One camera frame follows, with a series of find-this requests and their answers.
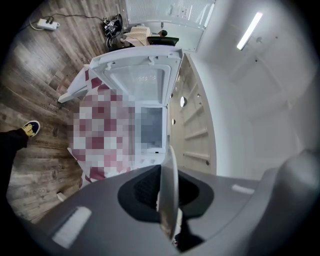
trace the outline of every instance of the sneaker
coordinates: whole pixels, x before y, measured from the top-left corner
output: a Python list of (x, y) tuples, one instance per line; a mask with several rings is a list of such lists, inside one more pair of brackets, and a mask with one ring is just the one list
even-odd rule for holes
[(27, 122), (22, 130), (25, 132), (28, 137), (36, 136), (40, 130), (40, 123), (38, 121), (29, 121)]

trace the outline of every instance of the cable cord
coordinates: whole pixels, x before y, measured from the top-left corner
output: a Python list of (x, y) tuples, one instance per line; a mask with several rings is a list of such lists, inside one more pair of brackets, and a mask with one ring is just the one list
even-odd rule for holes
[[(62, 14), (62, 13), (54, 13), (50, 16), (46, 16), (46, 17), (43, 17), (42, 19), (46, 19), (46, 18), (52, 18), (52, 21), (54, 20), (54, 16), (55, 15), (60, 15), (60, 16), (64, 16), (64, 17), (84, 17), (84, 18), (87, 18), (87, 19), (99, 19), (100, 21), (104, 21), (102, 18), (100, 17), (97, 17), (97, 16), (86, 16), (86, 15), (82, 15), (82, 14), (73, 14), (73, 15), (66, 15), (66, 14)], [(38, 21), (34, 21), (34, 22), (31, 22), (29, 20), (29, 24), (24, 26), (23, 28), (21, 28), (17, 33), (20, 33), (22, 30), (25, 30), (27, 27), (31, 27), (33, 28), (34, 30), (44, 30), (44, 28), (35, 28), (32, 24), (33, 23), (37, 23)]]

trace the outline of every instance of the black pants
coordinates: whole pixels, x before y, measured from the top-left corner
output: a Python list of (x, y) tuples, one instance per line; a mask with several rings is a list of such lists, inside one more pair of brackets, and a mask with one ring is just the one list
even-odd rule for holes
[(27, 147), (29, 137), (20, 128), (0, 132), (1, 188), (0, 196), (6, 196), (12, 166), (18, 150)]

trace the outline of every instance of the power strip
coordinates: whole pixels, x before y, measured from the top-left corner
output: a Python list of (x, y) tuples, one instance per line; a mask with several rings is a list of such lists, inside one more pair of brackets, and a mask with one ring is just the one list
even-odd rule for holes
[(56, 30), (58, 27), (60, 27), (60, 24), (58, 22), (52, 22), (52, 24), (50, 24), (50, 22), (47, 23), (46, 19), (41, 18), (41, 19), (39, 19), (39, 21), (36, 24), (36, 26), (39, 29)]

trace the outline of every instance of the wooden floor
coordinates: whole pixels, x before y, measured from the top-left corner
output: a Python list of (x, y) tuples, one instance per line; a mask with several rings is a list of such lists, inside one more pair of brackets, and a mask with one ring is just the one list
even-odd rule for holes
[[(49, 0), (30, 20), (54, 13), (111, 18), (120, 13), (127, 25), (125, 0)], [(67, 122), (79, 100), (61, 104), (59, 96), (93, 57), (108, 52), (99, 19), (54, 16), (56, 31), (21, 31), (0, 75), (0, 131), (17, 129), (29, 120), (39, 134), (14, 160), (7, 198), (17, 215), (37, 222), (66, 196), (79, 189), (81, 169), (67, 151)]]

